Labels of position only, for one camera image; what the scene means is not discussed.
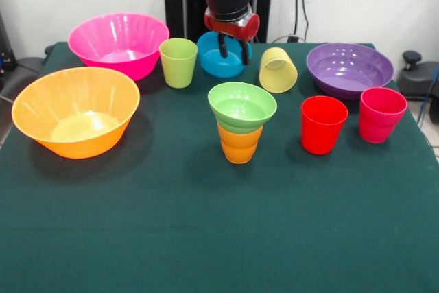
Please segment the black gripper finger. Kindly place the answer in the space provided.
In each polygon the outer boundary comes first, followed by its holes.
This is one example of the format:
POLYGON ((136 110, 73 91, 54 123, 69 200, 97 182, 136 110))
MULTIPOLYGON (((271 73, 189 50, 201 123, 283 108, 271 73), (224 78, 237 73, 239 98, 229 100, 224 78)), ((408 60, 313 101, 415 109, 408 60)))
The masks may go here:
POLYGON ((242 64, 244 66, 246 66, 250 62, 248 43, 246 41, 244 41, 244 40, 241 40, 241 41, 239 41, 239 44, 241 46, 241 60, 242 60, 242 64))
POLYGON ((223 33, 219 33, 217 36, 218 44, 219 44, 219 52, 222 58, 227 58, 228 51, 225 42, 225 35, 223 33))

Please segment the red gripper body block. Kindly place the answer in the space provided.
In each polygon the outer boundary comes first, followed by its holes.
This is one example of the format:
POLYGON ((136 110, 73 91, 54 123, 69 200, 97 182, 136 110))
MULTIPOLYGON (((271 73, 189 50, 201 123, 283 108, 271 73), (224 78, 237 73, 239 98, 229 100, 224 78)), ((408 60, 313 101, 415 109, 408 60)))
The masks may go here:
POLYGON ((258 14, 248 12, 237 21, 219 21, 211 14, 210 10, 206 10, 204 23, 209 30, 218 34, 225 34, 236 40, 248 42, 257 35, 260 18, 258 14))

